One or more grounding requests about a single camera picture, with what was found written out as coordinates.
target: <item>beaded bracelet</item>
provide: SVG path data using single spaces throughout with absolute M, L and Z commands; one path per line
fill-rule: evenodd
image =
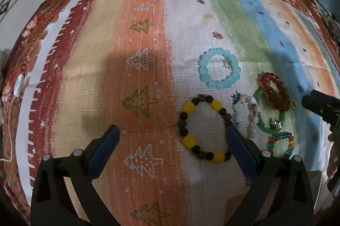
M 239 115 L 239 110 L 241 109 L 241 104 L 244 103 L 248 103 L 248 108 L 249 110 L 252 110 L 254 112 L 254 117 L 253 120 L 251 122 L 251 128 L 249 129 L 249 132 L 251 135 L 255 135 L 258 133 L 258 127 L 256 127 L 256 125 L 259 122 L 259 118 L 258 118 L 258 114 L 260 111 L 259 105 L 257 100 L 255 99 L 254 96 L 248 96 L 246 94 L 240 94 L 237 93 L 236 91 L 236 95 L 234 94 L 233 96 L 231 96 L 233 98 L 232 100 L 232 108 L 234 109 L 234 123 L 237 125 L 241 122 L 241 117 Z
M 210 78 L 208 73 L 208 61 L 215 55 L 221 55 L 230 62 L 232 69 L 232 75 L 227 75 L 225 80 L 217 81 Z M 218 90 L 230 88 L 237 80 L 240 79 L 241 68 L 238 66 L 238 61 L 234 54 L 230 54 L 229 50 L 223 48 L 211 48 L 202 55 L 202 59 L 199 60 L 198 65 L 200 66 L 198 72 L 200 73 L 200 79 L 202 82 L 207 83 L 208 87 Z
M 280 139 L 288 139 L 288 149 L 285 152 L 284 157 L 289 158 L 294 151 L 294 136 L 290 132 L 280 132 L 278 135 L 272 135 L 268 138 L 267 149 L 274 155 L 274 144 Z
M 177 126 L 180 129 L 180 136 L 183 138 L 183 144 L 185 147 L 191 149 L 191 152 L 196 154 L 199 159 L 206 159 L 208 161 L 213 162 L 221 162 L 230 160 L 231 154 L 229 152 L 222 153 L 220 151 L 205 152 L 201 150 L 201 147 L 196 144 L 196 140 L 193 136 L 188 135 L 189 131 L 186 129 L 186 119 L 188 118 L 188 114 L 191 114 L 195 106 L 197 106 L 200 102 L 207 102 L 209 105 L 217 111 L 224 121 L 230 121 L 232 119 L 232 115 L 227 113 L 227 110 L 222 107 L 222 103 L 214 99 L 212 96 L 205 96 L 204 94 L 200 94 L 197 97 L 194 97 L 191 102 L 187 102 L 183 105 L 182 112 L 180 113 L 180 119 L 177 122 Z
M 265 92 L 265 89 L 263 89 L 263 88 L 258 88 L 258 89 L 255 91 L 255 93 L 254 93 L 254 98 L 255 98 L 256 102 L 258 102 L 257 106 L 260 105 L 260 104 L 259 104 L 260 98 L 261 98 L 261 96 L 263 95 L 264 92 Z M 265 133 L 267 133 L 267 134 L 273 135 L 273 134 L 278 133 L 278 132 L 282 129 L 282 126 L 279 126 L 279 127 L 276 128 L 276 129 L 269 129 L 269 128 L 267 128 L 267 126 L 265 125 L 265 123 L 264 123 L 263 120 L 262 120 L 262 117 L 261 117 L 260 112 L 257 113 L 257 117 L 258 117 L 257 126 L 259 127 L 259 129 L 261 129 L 261 131 L 263 131 L 263 132 L 265 132 Z M 286 113 L 285 113 L 285 112 L 280 112 L 280 113 L 279 113 L 278 119 L 279 119 L 280 121 L 282 121 L 283 124 L 284 124 L 284 123 L 285 123 L 285 119 L 286 119 Z
M 283 86 L 283 82 L 274 73 L 262 72 L 259 76 L 259 84 L 265 89 L 266 94 L 269 96 L 269 100 L 274 103 L 274 108 L 280 112 L 286 112 L 289 110 L 290 101 L 289 95 L 287 94 L 287 89 Z M 272 81 L 279 92 L 274 93 L 275 90 L 270 86 L 270 81 Z

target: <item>bed sheet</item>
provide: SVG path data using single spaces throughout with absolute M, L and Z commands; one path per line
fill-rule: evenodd
M 200 81 L 198 60 L 210 48 L 236 55 L 241 78 L 217 90 Z M 323 174 L 316 212 L 325 208 L 329 129 L 299 102 L 312 89 L 339 97 L 340 58 L 313 0 L 46 0 L 17 40 L 2 94 L 1 177 L 29 221 L 34 179 L 45 153 L 67 156 L 114 123 L 121 140 L 94 186 L 122 225 L 223 225 L 251 186 L 235 159 L 195 158 L 178 135 L 181 106 L 199 93 L 232 113 L 233 95 L 253 94 L 262 71 L 274 72 L 297 108 L 284 131 L 307 170 Z M 212 78 L 230 73 L 222 58 Z M 24 91 L 13 97 L 20 73 Z M 188 120 L 197 143 L 226 151 L 221 118 L 200 104 Z M 278 114 L 260 102 L 266 118 Z M 249 137 L 249 110 L 240 131 Z M 268 135 L 254 138 L 266 148 Z M 285 141 L 275 145 L 282 156 Z M 79 202 L 72 198 L 81 216 Z

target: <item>pastel beaded bracelet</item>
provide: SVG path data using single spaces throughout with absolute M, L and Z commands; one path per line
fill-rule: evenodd
M 228 59 L 230 62 L 230 66 L 232 69 L 232 75 L 227 75 L 225 80 L 213 80 L 211 79 L 208 73 L 208 62 L 209 60 L 215 56 L 221 55 L 224 58 Z M 236 60 L 236 56 L 234 54 L 230 54 L 229 50 L 224 50 L 223 48 L 211 48 L 207 52 L 202 55 L 202 59 L 199 60 L 198 65 L 200 66 L 198 72 L 200 73 L 200 79 L 202 82 L 206 83 L 208 87 L 218 90 L 230 88 L 232 84 L 234 84 L 237 80 L 240 79 L 241 68 L 238 66 L 238 61 Z
M 277 135 L 272 135 L 268 138 L 267 149 L 274 155 L 274 144 L 280 139 L 288 139 L 288 149 L 285 152 L 284 157 L 289 158 L 294 151 L 294 136 L 290 132 L 280 132 Z
M 278 76 L 272 72 L 262 72 L 258 81 L 265 89 L 265 93 L 269 96 L 269 100 L 273 102 L 276 110 L 279 110 L 280 112 L 286 112 L 289 110 L 289 95 L 287 94 L 287 89 L 283 86 L 283 82 L 280 81 Z M 270 81 L 276 85 L 279 94 L 270 86 Z
M 205 96 L 204 94 L 194 97 L 191 102 L 187 102 L 183 105 L 182 112 L 180 113 L 180 119 L 177 122 L 177 126 L 180 129 L 180 136 L 183 138 L 183 144 L 185 147 L 191 149 L 191 152 L 201 160 L 206 159 L 213 162 L 228 161 L 231 157 L 229 152 L 222 153 L 220 151 L 216 151 L 212 153 L 202 151 L 201 147 L 196 144 L 195 138 L 189 135 L 188 129 L 185 128 L 187 125 L 186 119 L 188 118 L 188 114 L 191 114 L 194 111 L 195 106 L 204 101 L 209 103 L 210 106 L 221 115 L 224 121 L 227 122 L 232 119 L 231 114 L 227 113 L 227 110 L 222 107 L 222 103 L 219 100 L 214 99 L 212 96 Z
M 257 106 L 259 106 L 260 98 L 261 98 L 261 96 L 263 95 L 264 92 L 265 92 L 265 89 L 263 89 L 263 88 L 258 88 L 258 89 L 255 91 L 255 93 L 254 93 L 254 98 L 255 98 L 256 102 L 258 102 Z M 278 133 L 278 132 L 282 129 L 282 127 L 278 127 L 277 129 L 270 129 L 270 128 L 268 128 L 268 127 L 265 125 L 265 123 L 263 122 L 260 112 L 257 113 L 257 117 L 258 117 L 257 126 L 259 127 L 259 129 L 261 129 L 261 131 L 263 131 L 263 132 L 265 132 L 265 133 L 267 133 L 267 134 L 273 135 L 273 134 Z M 285 113 L 285 112 L 280 112 L 280 113 L 279 113 L 278 119 L 279 119 L 280 121 L 282 121 L 283 124 L 284 124 L 285 119 L 286 119 L 286 113 Z
M 259 129 L 257 127 L 257 124 L 259 122 L 259 104 L 254 96 L 248 96 L 246 94 L 240 94 L 237 93 L 231 96 L 233 98 L 232 100 L 232 108 L 234 109 L 234 115 L 233 120 L 235 125 L 239 124 L 241 122 L 241 117 L 239 115 L 239 111 L 241 109 L 241 104 L 248 103 L 248 109 L 253 111 L 254 117 L 252 119 L 252 122 L 250 124 L 249 132 L 253 136 L 255 134 L 259 133 Z

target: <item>yellow and black beaded bracelet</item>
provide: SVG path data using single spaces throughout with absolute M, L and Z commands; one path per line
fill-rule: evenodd
M 195 138 L 189 135 L 189 131 L 186 129 L 186 119 L 188 118 L 188 115 L 194 111 L 195 106 L 197 106 L 200 102 L 209 103 L 209 105 L 221 115 L 225 122 L 230 122 L 232 119 L 232 115 L 227 113 L 227 110 L 223 108 L 222 103 L 219 100 L 214 99 L 212 96 L 205 96 L 204 94 L 194 97 L 191 102 L 187 102 L 183 105 L 182 112 L 180 113 L 180 119 L 177 122 L 177 126 L 180 129 L 180 136 L 183 138 L 183 144 L 201 160 L 206 159 L 213 162 L 228 161 L 231 157 L 230 152 L 223 153 L 216 151 L 212 153 L 202 151 L 201 147 L 196 144 Z

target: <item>human hand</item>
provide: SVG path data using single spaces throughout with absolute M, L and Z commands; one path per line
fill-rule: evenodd
M 338 170 L 338 153 L 335 146 L 335 134 L 330 134 L 328 136 L 328 140 L 333 143 L 332 148 L 330 150 L 328 167 L 327 167 L 327 176 L 328 178 L 332 179 L 336 171 Z

